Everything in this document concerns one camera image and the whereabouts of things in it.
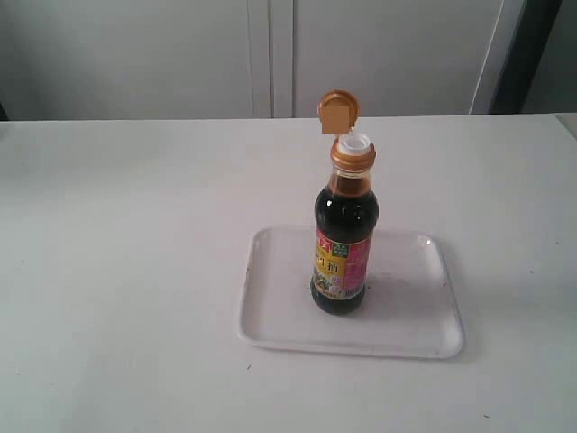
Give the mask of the white plastic tray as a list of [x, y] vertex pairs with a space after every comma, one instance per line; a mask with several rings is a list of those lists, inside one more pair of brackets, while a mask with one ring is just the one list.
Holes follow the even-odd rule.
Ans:
[[238, 335], [280, 351], [448, 359], [464, 344], [463, 325], [442, 253], [430, 236], [378, 231], [361, 306], [344, 316], [312, 299], [312, 226], [271, 226], [251, 244]]

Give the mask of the dark soy sauce bottle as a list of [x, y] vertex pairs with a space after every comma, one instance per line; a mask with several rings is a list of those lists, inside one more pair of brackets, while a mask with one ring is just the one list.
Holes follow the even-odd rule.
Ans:
[[342, 316], [362, 304], [379, 205], [371, 188], [376, 150], [354, 130], [360, 106], [349, 91], [334, 89], [317, 106], [322, 132], [332, 134], [332, 171], [315, 202], [316, 247], [311, 296], [324, 312]]

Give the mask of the white background cabinet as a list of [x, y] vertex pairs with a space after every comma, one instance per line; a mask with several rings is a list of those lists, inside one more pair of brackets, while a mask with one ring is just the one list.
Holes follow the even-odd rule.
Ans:
[[521, 1], [4, 1], [13, 120], [486, 114]]

